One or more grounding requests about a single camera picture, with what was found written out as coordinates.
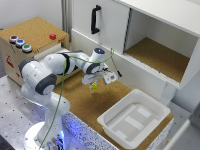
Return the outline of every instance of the cabinet handle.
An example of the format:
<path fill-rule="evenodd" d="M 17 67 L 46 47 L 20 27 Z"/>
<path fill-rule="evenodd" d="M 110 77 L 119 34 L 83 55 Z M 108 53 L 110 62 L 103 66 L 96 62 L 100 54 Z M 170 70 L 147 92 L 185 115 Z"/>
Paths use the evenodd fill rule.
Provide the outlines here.
<path fill-rule="evenodd" d="M 96 12 L 101 10 L 101 7 L 96 5 L 96 8 L 92 10 L 92 21 L 91 21 L 91 31 L 92 34 L 98 33 L 100 30 L 96 28 Z"/>

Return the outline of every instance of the cardboard box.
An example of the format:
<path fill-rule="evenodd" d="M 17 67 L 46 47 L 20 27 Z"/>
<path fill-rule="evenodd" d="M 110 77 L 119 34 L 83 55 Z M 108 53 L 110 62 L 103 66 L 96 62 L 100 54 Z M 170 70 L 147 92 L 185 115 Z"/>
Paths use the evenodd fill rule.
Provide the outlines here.
<path fill-rule="evenodd" d="M 50 34 L 56 34 L 56 39 L 51 39 Z M 10 44 L 9 38 L 17 35 L 19 39 L 25 40 L 26 44 L 32 46 L 31 53 L 23 53 L 16 45 Z M 24 81 L 21 77 L 18 65 L 26 58 L 37 56 L 49 48 L 61 43 L 61 46 L 69 49 L 69 35 L 50 24 L 40 17 L 35 17 L 12 27 L 0 31 L 0 50 L 6 74 L 19 85 Z M 65 78 L 71 76 L 79 70 L 74 71 Z M 62 76 L 57 76 L 57 84 L 60 83 Z"/>

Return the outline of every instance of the yellow object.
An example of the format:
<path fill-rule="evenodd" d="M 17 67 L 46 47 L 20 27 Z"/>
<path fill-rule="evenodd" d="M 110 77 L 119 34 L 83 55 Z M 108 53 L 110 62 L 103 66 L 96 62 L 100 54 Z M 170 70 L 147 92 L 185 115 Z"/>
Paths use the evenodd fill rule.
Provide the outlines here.
<path fill-rule="evenodd" d="M 95 91 L 96 89 L 97 89 L 97 84 L 94 82 L 94 83 L 92 84 L 92 90 Z"/>

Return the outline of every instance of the cabinet compartment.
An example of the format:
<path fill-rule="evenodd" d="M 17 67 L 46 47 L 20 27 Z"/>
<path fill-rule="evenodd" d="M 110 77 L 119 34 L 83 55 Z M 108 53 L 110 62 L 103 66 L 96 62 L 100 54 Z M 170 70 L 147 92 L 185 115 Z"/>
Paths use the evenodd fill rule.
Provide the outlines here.
<path fill-rule="evenodd" d="M 91 14 L 96 5 L 101 7 L 96 12 L 96 28 L 100 32 L 92 34 Z M 129 11 L 128 7 L 113 0 L 74 0 L 73 29 L 122 54 Z"/>
<path fill-rule="evenodd" d="M 124 54 L 181 83 L 197 41 L 194 35 L 132 10 Z"/>

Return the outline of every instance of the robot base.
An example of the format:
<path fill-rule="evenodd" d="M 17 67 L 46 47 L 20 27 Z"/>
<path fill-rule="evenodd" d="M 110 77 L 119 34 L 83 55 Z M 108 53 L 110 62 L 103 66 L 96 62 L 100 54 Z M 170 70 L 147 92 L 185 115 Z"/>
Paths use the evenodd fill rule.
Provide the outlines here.
<path fill-rule="evenodd" d="M 25 134 L 24 137 L 24 150 L 39 150 L 40 146 L 36 144 L 34 138 L 36 137 L 39 130 L 44 125 L 44 122 L 37 123 L 33 125 Z M 69 139 L 65 139 L 65 144 L 69 144 Z M 49 150 L 48 147 L 41 148 L 40 150 Z"/>

